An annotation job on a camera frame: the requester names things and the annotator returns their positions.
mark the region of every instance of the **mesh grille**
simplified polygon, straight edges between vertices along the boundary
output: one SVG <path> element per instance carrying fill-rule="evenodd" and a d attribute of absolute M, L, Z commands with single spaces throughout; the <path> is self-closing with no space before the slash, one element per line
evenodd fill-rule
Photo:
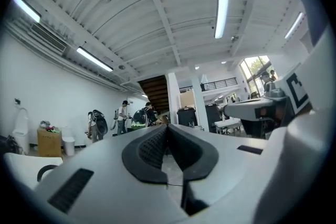
<path fill-rule="evenodd" d="M 79 169 L 48 202 L 58 210 L 67 213 L 83 191 L 91 176 L 93 176 L 93 171 Z"/>
<path fill-rule="evenodd" d="M 139 155 L 144 162 L 161 170 L 166 147 L 166 130 L 164 129 L 140 145 Z"/>
<path fill-rule="evenodd" d="M 31 30 L 57 50 L 63 52 L 66 49 L 67 45 L 42 25 L 34 24 Z"/>

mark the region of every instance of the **window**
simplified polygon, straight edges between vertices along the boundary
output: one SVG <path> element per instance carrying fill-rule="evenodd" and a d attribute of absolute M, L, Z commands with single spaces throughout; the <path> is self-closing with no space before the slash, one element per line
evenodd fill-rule
<path fill-rule="evenodd" d="M 246 58 L 245 63 L 252 75 L 256 74 L 264 66 L 259 57 Z"/>
<path fill-rule="evenodd" d="M 250 70 L 248 69 L 245 61 L 243 61 L 240 66 L 245 74 L 246 79 L 249 79 L 250 77 L 252 77 Z"/>
<path fill-rule="evenodd" d="M 246 77 L 251 93 L 257 92 L 259 96 L 263 96 L 265 89 L 264 82 L 260 79 L 260 75 L 265 71 L 270 75 L 271 70 L 274 70 L 269 58 L 267 56 L 246 58 L 240 64 L 240 67 Z"/>
<path fill-rule="evenodd" d="M 264 82 L 260 78 L 256 78 L 255 82 L 259 90 L 260 96 L 263 96 L 264 95 Z"/>
<path fill-rule="evenodd" d="M 253 92 L 257 92 L 257 93 L 259 93 L 258 88 L 257 88 L 256 83 L 255 83 L 254 80 L 251 80 L 251 81 L 248 83 L 248 86 L 250 87 L 251 93 L 253 93 Z"/>

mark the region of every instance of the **wooden stairs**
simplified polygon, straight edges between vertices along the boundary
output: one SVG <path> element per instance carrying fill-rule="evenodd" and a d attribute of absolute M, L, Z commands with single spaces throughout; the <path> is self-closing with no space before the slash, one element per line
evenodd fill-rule
<path fill-rule="evenodd" d="M 165 76 L 159 76 L 138 82 L 158 114 L 169 111 L 168 88 Z"/>

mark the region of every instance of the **white column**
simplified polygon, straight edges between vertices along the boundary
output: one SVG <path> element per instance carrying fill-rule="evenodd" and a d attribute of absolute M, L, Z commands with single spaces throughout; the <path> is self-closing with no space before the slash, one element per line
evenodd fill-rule
<path fill-rule="evenodd" d="M 206 132 L 209 131 L 208 118 L 206 116 L 205 104 L 202 95 L 201 84 L 196 74 L 195 66 L 190 66 L 190 79 L 194 90 L 195 108 L 198 115 L 198 124 L 201 125 Z"/>
<path fill-rule="evenodd" d="M 167 89 L 169 98 L 170 121 L 172 124 L 178 124 L 177 111 L 181 107 L 180 89 L 177 83 L 175 73 L 166 74 Z"/>

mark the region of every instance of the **ceiling light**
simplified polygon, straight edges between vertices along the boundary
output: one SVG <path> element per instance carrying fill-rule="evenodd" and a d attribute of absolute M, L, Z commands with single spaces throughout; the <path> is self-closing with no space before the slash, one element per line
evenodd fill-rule
<path fill-rule="evenodd" d="M 215 38 L 222 38 L 224 34 L 227 8 L 229 0 L 217 0 L 217 20 L 215 28 Z"/>
<path fill-rule="evenodd" d="M 299 22 L 303 18 L 303 13 L 300 12 L 299 16 L 296 18 L 295 22 L 293 23 L 292 27 L 289 29 L 288 33 L 285 35 L 285 39 L 287 39 L 295 30 L 295 28 L 298 26 Z"/>
<path fill-rule="evenodd" d="M 40 22 L 41 16 L 36 11 L 34 11 L 25 1 L 23 0 L 13 0 L 13 1 L 36 22 L 38 23 Z"/>
<path fill-rule="evenodd" d="M 84 57 L 86 57 L 90 61 L 94 62 L 95 64 L 97 64 L 101 68 L 105 69 L 106 71 L 109 71 L 109 72 L 113 71 L 113 68 L 105 65 L 102 61 L 100 61 L 99 59 L 97 59 L 95 56 L 93 56 L 88 51 L 84 50 L 82 47 L 79 47 L 77 49 L 77 52 L 80 53 L 80 54 L 82 54 Z"/>

